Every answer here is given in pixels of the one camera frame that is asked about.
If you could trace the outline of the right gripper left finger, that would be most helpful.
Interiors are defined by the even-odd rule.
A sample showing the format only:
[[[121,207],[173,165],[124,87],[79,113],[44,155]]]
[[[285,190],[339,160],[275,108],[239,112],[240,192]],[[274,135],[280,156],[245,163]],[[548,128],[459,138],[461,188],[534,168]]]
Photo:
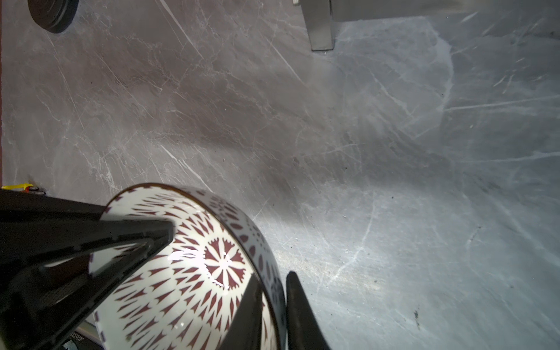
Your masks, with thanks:
[[[219,350],[261,349],[262,294],[260,282],[255,274],[252,274],[233,323]]]

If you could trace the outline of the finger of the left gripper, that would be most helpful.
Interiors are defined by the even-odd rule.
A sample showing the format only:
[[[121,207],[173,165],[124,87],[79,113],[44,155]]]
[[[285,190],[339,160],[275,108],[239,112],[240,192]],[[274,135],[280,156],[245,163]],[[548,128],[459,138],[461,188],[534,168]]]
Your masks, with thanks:
[[[169,221],[103,221],[102,213],[98,205],[1,191],[1,348],[59,348],[173,240]]]

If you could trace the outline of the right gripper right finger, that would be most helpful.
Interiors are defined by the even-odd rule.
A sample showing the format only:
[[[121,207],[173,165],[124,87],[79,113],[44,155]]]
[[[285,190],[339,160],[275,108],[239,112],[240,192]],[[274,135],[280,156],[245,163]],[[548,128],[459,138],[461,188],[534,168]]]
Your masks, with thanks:
[[[296,272],[287,274],[286,288],[288,349],[330,349]]]

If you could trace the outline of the white red patterned bowl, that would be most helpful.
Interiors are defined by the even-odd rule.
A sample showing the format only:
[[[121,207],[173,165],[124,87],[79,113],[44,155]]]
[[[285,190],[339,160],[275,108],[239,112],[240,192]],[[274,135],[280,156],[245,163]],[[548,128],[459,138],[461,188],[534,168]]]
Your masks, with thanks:
[[[252,277],[263,290],[261,347],[286,346],[279,268],[265,236],[240,208],[207,190],[147,183],[117,194],[101,218],[174,226],[173,242],[95,310],[105,349],[217,349]]]

